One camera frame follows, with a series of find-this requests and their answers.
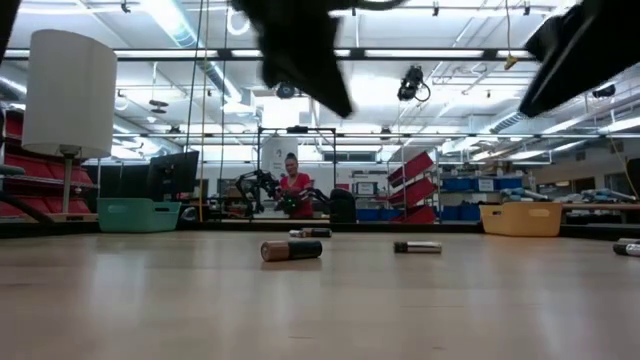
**woman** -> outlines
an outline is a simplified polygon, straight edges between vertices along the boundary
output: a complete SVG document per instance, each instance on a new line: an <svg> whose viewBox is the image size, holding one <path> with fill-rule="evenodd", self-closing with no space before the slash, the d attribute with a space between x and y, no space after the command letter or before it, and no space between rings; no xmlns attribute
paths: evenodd
<svg viewBox="0 0 640 360"><path fill-rule="evenodd" d="M296 158L295 154L287 154L284 160L284 166L288 176L280 179L280 187L283 192L298 195L302 190L311 187L311 178L309 175L298 172L298 158ZM312 218L313 207L311 206L311 198L301 201L294 212L289 214L289 217L291 219Z"/></svg>

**ceiling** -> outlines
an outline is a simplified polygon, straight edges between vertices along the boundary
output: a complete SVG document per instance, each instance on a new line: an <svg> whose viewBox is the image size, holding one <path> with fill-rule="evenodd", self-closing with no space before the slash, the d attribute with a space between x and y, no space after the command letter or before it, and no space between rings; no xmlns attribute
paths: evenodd
<svg viewBox="0 0 640 360"><path fill-rule="evenodd" d="M200 47L256 48L255 33L242 14L232 12L227 16L225 1L208 3L209 10L201 12L199 0L127 1L131 13L124 13L119 0L23 0L9 47L28 48L34 31L60 29L95 38L116 49L176 49L179 46L168 34L167 22L175 21L172 11L178 11L186 23L196 29L195 35L199 17L205 15L199 32ZM433 16L431 0L410 0L403 5L405 8L379 13L358 11L356 16L352 16L351 11L336 13L335 16L342 17L336 47L507 49L510 44L519 49L550 14L562 13L570 4L571 1L562 0L511 0L508 18L501 0L440 0L438 16ZM524 15L526 5L531 10L528 16ZM190 124L196 134L201 132L204 121L205 132L225 131L229 133L224 141L226 145L249 149L255 139L238 134L255 133L256 106L264 107L262 124L267 127L291 126L302 121L308 125L335 127L346 133L379 132L382 126L403 133L480 132L478 124L495 122L516 110L537 70L533 62L519 62L507 71L503 62L343 61L340 66L357 110L350 118L341 119L322 106L312 115L310 109L314 107L304 97L277 99L260 79L259 61L218 63L234 87L251 95L250 111L246 108L234 111L232 107L225 107L227 111L223 111L221 92L193 61L158 62L155 86L154 65L153 62L118 64L117 89L122 97L116 101L116 133L164 133L171 126L181 126L186 131ZM424 103L397 99L400 79L411 65L422 67L425 82L430 85L432 95ZM0 68L1 77L22 85L26 84L27 72L28 62L24 61L8 61ZM640 85L637 73L638 69L634 68L616 78L616 101L636 94L636 87ZM169 103L166 114L150 112L153 107L148 102L152 98ZM593 109L610 99L587 98L586 101ZM291 112L291 108L297 109L295 116L285 114ZM546 114L541 119L544 121L528 119L522 122L524 125L503 132L538 133L584 110L585 100L579 98ZM163 141L183 146L185 139ZM411 145L430 147L444 141L443 138L420 138L411 141ZM198 135L194 135L190 143L198 144ZM206 143L216 145L222 140L209 138ZM343 138L339 143L360 145L352 148L361 151L365 145L375 149L386 144L377 138ZM389 155L395 150L397 146L388 146Z"/></svg>

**black monitor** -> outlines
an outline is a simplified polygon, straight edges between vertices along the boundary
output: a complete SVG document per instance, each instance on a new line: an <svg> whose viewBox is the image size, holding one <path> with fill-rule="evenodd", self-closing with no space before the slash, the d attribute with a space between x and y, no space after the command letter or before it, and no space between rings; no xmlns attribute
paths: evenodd
<svg viewBox="0 0 640 360"><path fill-rule="evenodd" d="M147 187L154 201L178 201L178 194L193 192L199 151L158 156L149 162Z"/></svg>

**aa battery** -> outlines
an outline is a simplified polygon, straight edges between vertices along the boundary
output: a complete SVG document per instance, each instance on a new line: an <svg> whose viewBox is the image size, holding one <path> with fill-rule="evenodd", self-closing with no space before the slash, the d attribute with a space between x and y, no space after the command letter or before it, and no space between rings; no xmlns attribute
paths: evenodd
<svg viewBox="0 0 640 360"><path fill-rule="evenodd" d="M430 241L408 241L394 242L393 252L396 254L404 253L428 253L440 254L442 252L442 244Z"/></svg>
<svg viewBox="0 0 640 360"><path fill-rule="evenodd" d="M640 257L640 245L637 244L613 244L613 252L624 256Z"/></svg>
<svg viewBox="0 0 640 360"><path fill-rule="evenodd" d="M322 255L320 241L266 241L260 246L264 261L313 259Z"/></svg>
<svg viewBox="0 0 640 360"><path fill-rule="evenodd" d="M322 228L306 228L302 230L291 230L289 236L297 238L317 237L317 238L330 238L333 235L331 229Z"/></svg>
<svg viewBox="0 0 640 360"><path fill-rule="evenodd" d="M640 239L629 239L629 238L621 238L618 240L617 244L640 244Z"/></svg>

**teal plastic bin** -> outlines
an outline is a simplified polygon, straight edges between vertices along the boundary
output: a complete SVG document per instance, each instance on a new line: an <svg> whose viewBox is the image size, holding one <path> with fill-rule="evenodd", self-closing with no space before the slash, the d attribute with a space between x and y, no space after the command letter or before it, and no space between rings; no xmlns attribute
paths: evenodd
<svg viewBox="0 0 640 360"><path fill-rule="evenodd" d="M179 202L150 199L98 199L102 232L150 233L172 231L178 224Z"/></svg>

